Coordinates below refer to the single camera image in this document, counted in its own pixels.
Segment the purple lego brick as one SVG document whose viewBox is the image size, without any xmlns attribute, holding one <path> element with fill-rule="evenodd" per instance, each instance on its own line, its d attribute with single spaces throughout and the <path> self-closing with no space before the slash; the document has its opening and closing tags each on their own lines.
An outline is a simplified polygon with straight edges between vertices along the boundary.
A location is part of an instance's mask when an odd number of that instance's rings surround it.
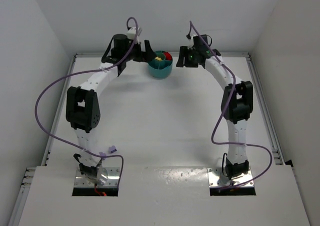
<svg viewBox="0 0 320 226">
<path fill-rule="evenodd" d="M 110 153 L 110 154 L 112 154 L 112 153 L 115 153 L 115 152 L 117 152 L 118 150 L 117 150 L 117 148 L 114 146 L 114 145 L 112 145 L 112 146 L 110 146 L 109 148 L 108 148 L 108 152 Z"/>
</svg>

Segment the small red lego brick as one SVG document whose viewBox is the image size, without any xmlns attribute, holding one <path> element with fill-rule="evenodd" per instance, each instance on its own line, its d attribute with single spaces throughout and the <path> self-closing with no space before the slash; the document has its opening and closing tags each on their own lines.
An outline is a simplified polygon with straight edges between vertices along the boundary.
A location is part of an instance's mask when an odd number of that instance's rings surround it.
<svg viewBox="0 0 320 226">
<path fill-rule="evenodd" d="M 164 54 L 165 59 L 167 61 L 172 61 L 173 60 L 172 55 L 169 52 L 163 52 L 163 54 Z"/>
</svg>

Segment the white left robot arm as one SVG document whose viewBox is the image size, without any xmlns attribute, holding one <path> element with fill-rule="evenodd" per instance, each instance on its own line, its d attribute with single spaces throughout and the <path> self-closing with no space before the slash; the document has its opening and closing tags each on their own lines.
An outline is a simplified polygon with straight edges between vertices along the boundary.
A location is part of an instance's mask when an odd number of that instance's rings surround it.
<svg viewBox="0 0 320 226">
<path fill-rule="evenodd" d="M 75 130 L 82 150 L 80 154 L 74 154 L 74 158 L 79 163 L 81 174 L 91 180 L 98 180 L 102 166 L 100 156 L 93 153 L 98 142 L 95 130 L 101 119 L 99 95 L 123 72 L 128 61 L 150 62 L 156 57 L 148 40 L 144 41 L 144 48 L 141 50 L 140 42 L 135 42 L 128 35 L 114 35 L 101 58 L 100 71 L 93 73 L 81 85 L 67 90 L 65 116 Z"/>
</svg>

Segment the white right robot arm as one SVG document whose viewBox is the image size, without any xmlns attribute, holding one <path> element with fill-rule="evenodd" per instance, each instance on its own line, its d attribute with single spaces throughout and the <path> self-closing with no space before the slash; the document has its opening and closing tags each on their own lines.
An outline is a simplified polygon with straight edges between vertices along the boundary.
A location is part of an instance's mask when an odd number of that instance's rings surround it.
<svg viewBox="0 0 320 226">
<path fill-rule="evenodd" d="M 228 127 L 228 152 L 223 173 L 233 179 L 249 171 L 246 152 L 246 127 L 253 111 L 253 84 L 237 77 L 226 65 L 216 49 L 208 48 L 208 35 L 190 35 L 188 46 L 181 46 L 176 66 L 197 68 L 202 66 L 223 89 L 221 116 Z"/>
</svg>

